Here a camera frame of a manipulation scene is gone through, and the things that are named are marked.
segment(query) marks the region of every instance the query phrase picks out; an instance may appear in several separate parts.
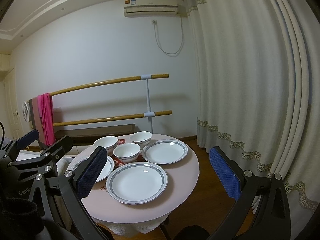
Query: round table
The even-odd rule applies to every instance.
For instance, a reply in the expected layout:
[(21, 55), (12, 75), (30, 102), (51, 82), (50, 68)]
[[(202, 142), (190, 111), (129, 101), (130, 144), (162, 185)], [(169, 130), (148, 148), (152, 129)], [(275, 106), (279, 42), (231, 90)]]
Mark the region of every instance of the round table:
[[(125, 139), (125, 143), (131, 143), (130, 135), (119, 136), (118, 139)], [(167, 135), (153, 134), (151, 143), (163, 139), (176, 140)], [(94, 150), (94, 146), (85, 149), (69, 166), (79, 158), (90, 156)], [(92, 217), (111, 223), (139, 223), (168, 214), (182, 204), (196, 186), (199, 162), (194, 151), (188, 147), (188, 154), (181, 161), (161, 167), (168, 174), (168, 185), (165, 191), (151, 202), (140, 205), (122, 204), (108, 194), (104, 179), (94, 184), (89, 195), (82, 199), (82, 203)]]

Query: curtain lace trim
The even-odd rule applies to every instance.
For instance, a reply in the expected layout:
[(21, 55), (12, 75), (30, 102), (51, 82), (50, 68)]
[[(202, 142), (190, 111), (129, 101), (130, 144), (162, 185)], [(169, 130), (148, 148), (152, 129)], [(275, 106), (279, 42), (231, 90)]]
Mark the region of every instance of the curtain lace trim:
[(197, 11), (198, 10), (198, 7), (197, 6), (191, 6), (190, 8), (189, 8), (189, 12), (191, 12), (191, 11)]
[(299, 205), (302, 208), (311, 210), (314, 212), (318, 206), (318, 202), (310, 200), (306, 196), (306, 184), (304, 184), (303, 181), (297, 182), (295, 185), (290, 185), (288, 183), (288, 179), (290, 177), (291, 173), (288, 172), (287, 175), (284, 178), (284, 188), (287, 194), (289, 194), (291, 191), (296, 190), (299, 192)]
[(196, 2), (197, 2), (197, 4), (207, 3), (207, 0), (197, 0)]
[(218, 132), (217, 137), (220, 140), (229, 141), (229, 147), (231, 149), (239, 149), (242, 150), (241, 158), (244, 160), (256, 160), (258, 162), (257, 171), (258, 172), (266, 172), (270, 171), (272, 163), (263, 164), (260, 162), (261, 154), (259, 152), (246, 152), (244, 150), (244, 142), (240, 141), (232, 141), (231, 135), (228, 133), (221, 133), (218, 131), (218, 125), (208, 125), (207, 121), (197, 120), (198, 126), (207, 127), (209, 132)]
[[(271, 178), (273, 173), (270, 172), (270, 168), (272, 163), (269, 164), (262, 164), (260, 162), (261, 154), (259, 152), (246, 152), (243, 150), (244, 148), (244, 142), (234, 142), (231, 140), (231, 135), (228, 133), (221, 133), (218, 131), (217, 125), (208, 125), (207, 121), (201, 121), (197, 120), (198, 126), (200, 127), (207, 127), (208, 131), (210, 132), (218, 132), (217, 137), (221, 140), (227, 140), (229, 141), (229, 147), (231, 149), (240, 149), (242, 150), (241, 158), (244, 160), (256, 160), (258, 162), (257, 171), (259, 172), (266, 172), (268, 171), (268, 178)], [(296, 190), (299, 192), (299, 205), (302, 208), (308, 209), (312, 212), (314, 212), (318, 206), (318, 202), (310, 200), (306, 196), (306, 184), (303, 181), (297, 182), (295, 185), (290, 185), (288, 183), (288, 178), (290, 177), (291, 173), (288, 172), (287, 175), (284, 178), (284, 188), (287, 194), (292, 192), (293, 190)]]

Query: white towel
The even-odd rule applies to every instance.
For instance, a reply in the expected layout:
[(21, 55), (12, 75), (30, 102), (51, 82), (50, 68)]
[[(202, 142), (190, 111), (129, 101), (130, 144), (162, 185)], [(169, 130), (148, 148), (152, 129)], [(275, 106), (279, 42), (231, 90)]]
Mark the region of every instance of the white towel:
[(153, 229), (158, 227), (163, 221), (165, 221), (166, 218), (169, 216), (169, 214), (170, 213), (168, 213), (162, 217), (150, 220), (150, 221), (141, 222), (141, 223), (133, 223), (133, 224), (110, 223), (110, 222), (105, 222), (105, 221), (99, 220), (94, 217), (92, 217), (92, 219), (94, 222), (106, 226), (112, 232), (114, 232), (116, 235), (132, 237), (139, 232), (141, 232), (143, 234), (151, 232)]
[(28, 159), (33, 159), (39, 157), (39, 153), (34, 153), (26, 150), (22, 150), (19, 152), (18, 157), (16, 159), (17, 161), (23, 161), (23, 160), (28, 160)]
[(59, 161), (57, 161), (56, 164), (57, 164), (58, 176), (61, 176), (62, 174), (64, 174), (69, 166), (69, 163), (64, 158), (61, 158)]

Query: cable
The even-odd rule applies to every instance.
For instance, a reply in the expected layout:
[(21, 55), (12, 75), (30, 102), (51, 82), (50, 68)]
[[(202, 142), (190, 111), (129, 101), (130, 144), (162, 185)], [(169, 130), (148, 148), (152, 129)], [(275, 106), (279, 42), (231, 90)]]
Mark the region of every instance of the cable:
[(181, 20), (181, 36), (182, 36), (182, 38), (181, 38), (181, 44), (180, 44), (180, 48), (179, 48), (176, 52), (174, 52), (174, 53), (166, 52), (166, 51), (164, 51), (164, 50), (161, 48), (160, 42), (158, 42), (158, 38), (157, 38), (157, 35), (156, 35), (156, 24), (153, 25), (154, 30), (155, 30), (155, 38), (156, 38), (157, 45), (158, 45), (159, 49), (161, 49), (161, 51), (162, 51), (164, 54), (167, 54), (168, 56), (169, 56), (169, 55), (179, 54), (180, 51), (181, 51), (181, 49), (182, 49), (182, 47), (183, 47), (184, 34), (183, 34), (183, 26), (182, 26), (182, 17), (181, 17), (181, 16), (180, 16), (180, 20)]
[(1, 149), (3, 141), (4, 141), (4, 127), (3, 127), (3, 124), (1, 123), (1, 121), (0, 121), (0, 125), (1, 125), (1, 128), (2, 128), (2, 139), (1, 139), (1, 143), (0, 143), (0, 149)]

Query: white bowl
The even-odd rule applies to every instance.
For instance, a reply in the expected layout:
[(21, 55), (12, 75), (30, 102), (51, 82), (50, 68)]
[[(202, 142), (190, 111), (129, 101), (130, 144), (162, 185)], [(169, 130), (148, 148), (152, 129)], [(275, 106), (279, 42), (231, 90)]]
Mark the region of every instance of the white bowl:
[(113, 150), (117, 147), (118, 138), (115, 136), (106, 136), (96, 140), (93, 146), (102, 146), (107, 150), (109, 156), (113, 154)]
[(136, 143), (125, 143), (119, 145), (113, 154), (123, 163), (131, 163), (138, 158), (140, 145)]
[(139, 144), (140, 148), (143, 149), (151, 141), (152, 133), (151, 132), (136, 132), (130, 136), (130, 140), (133, 143)]

